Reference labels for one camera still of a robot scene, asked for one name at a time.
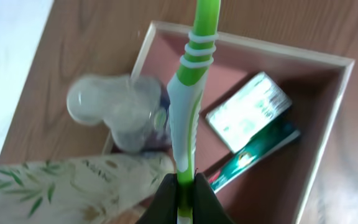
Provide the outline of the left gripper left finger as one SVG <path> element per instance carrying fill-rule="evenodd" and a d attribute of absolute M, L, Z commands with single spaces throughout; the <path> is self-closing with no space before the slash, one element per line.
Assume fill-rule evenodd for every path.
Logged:
<path fill-rule="evenodd" d="M 167 174 L 136 224 L 177 224 L 177 175 Z"/>

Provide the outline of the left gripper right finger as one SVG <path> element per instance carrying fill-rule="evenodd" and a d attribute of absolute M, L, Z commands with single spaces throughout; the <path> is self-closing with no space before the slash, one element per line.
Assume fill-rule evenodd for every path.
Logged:
<path fill-rule="evenodd" d="M 194 224 L 234 224 L 202 173 L 195 175 L 193 186 Z"/>

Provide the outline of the white cream tube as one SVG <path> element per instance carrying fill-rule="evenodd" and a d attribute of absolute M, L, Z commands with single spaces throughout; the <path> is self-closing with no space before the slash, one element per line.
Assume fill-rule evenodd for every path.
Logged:
<path fill-rule="evenodd" d="M 0 166 L 0 223 L 107 223 L 173 171 L 160 152 Z"/>

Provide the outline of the green toothpaste tube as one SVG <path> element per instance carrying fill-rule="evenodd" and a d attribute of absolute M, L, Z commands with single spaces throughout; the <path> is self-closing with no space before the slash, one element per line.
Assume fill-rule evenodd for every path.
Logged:
<path fill-rule="evenodd" d="M 296 126 L 285 119 L 272 121 L 209 178 L 213 192 L 219 192 L 256 163 L 296 140 L 300 134 Z"/>

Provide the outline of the green soap bar box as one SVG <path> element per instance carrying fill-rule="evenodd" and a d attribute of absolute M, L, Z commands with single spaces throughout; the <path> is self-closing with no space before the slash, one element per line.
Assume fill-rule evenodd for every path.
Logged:
<path fill-rule="evenodd" d="M 265 72 L 260 72 L 208 112 L 206 120 L 225 145 L 237 153 L 291 105 L 288 95 Z"/>

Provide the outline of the dark blue pump bottle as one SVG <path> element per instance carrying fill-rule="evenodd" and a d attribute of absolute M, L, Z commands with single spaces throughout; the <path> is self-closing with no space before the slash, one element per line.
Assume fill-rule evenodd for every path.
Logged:
<path fill-rule="evenodd" d="M 137 153 L 171 145 L 170 99 L 162 83 L 148 76 L 80 78 L 67 93 L 67 110 L 77 123 L 104 123 L 115 145 Z"/>

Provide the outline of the green white toothbrush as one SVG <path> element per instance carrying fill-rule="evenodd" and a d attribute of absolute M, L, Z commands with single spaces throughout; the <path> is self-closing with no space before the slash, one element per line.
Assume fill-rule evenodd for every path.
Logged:
<path fill-rule="evenodd" d="M 173 156 L 177 168 L 179 224 L 193 223 L 192 188 L 195 179 L 196 132 L 201 100 L 214 62 L 218 39 L 220 0 L 198 0 L 189 41 L 180 66 L 167 85 Z"/>

